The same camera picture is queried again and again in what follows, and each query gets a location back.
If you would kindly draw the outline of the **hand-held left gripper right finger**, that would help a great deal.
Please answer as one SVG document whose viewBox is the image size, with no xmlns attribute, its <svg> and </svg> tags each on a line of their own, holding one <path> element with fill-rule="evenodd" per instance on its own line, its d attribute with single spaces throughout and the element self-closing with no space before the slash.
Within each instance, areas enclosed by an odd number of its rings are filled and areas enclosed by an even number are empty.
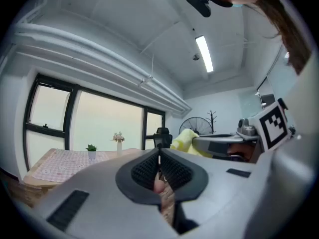
<svg viewBox="0 0 319 239">
<path fill-rule="evenodd" d="M 174 225 L 160 229 L 162 239 L 269 239 L 266 191 L 273 155 L 257 163 L 210 159 L 162 149 L 169 182 L 186 182 L 174 191 Z"/>
</svg>

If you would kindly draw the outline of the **person's left hand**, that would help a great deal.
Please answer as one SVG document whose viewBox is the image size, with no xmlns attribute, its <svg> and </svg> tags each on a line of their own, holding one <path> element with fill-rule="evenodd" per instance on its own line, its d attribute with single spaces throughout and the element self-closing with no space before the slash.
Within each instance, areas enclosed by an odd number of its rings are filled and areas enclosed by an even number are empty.
<svg viewBox="0 0 319 239">
<path fill-rule="evenodd" d="M 154 181 L 154 189 L 153 191 L 156 193 L 156 194 L 160 194 L 162 193 L 163 191 L 165 190 L 165 183 L 159 179 L 159 176 L 157 175 L 155 177 L 155 181 Z"/>
</svg>

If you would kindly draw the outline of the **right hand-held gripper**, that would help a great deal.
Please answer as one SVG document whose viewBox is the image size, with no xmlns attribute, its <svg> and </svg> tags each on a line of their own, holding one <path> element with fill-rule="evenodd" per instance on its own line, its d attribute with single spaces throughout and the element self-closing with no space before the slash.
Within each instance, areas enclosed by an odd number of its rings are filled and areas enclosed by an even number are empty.
<svg viewBox="0 0 319 239">
<path fill-rule="evenodd" d="M 200 135 L 192 140 L 198 151 L 213 156 L 228 157 L 228 148 L 232 144 L 248 144 L 260 140 L 264 151 L 274 150 L 289 138 L 289 129 L 285 115 L 286 106 L 279 98 L 269 107 L 253 117 L 240 119 L 236 133 Z"/>
</svg>

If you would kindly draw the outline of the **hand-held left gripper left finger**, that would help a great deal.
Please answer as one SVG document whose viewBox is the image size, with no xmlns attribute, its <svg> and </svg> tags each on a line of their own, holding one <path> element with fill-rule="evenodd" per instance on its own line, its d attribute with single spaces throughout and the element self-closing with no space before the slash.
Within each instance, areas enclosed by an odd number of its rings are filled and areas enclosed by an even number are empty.
<svg viewBox="0 0 319 239">
<path fill-rule="evenodd" d="M 175 239 L 153 191 L 158 149 L 99 162 L 56 186 L 34 207 L 55 238 Z"/>
</svg>

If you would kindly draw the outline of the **person's right hand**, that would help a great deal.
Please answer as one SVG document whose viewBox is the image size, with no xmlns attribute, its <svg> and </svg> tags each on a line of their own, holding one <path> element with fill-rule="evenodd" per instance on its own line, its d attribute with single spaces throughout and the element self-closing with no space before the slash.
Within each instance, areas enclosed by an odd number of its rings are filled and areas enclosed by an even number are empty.
<svg viewBox="0 0 319 239">
<path fill-rule="evenodd" d="M 250 143 L 233 143 L 229 145 L 227 153 L 229 155 L 238 155 L 240 153 L 246 161 L 256 163 L 256 158 L 254 157 L 255 148 L 256 145 Z"/>
</svg>

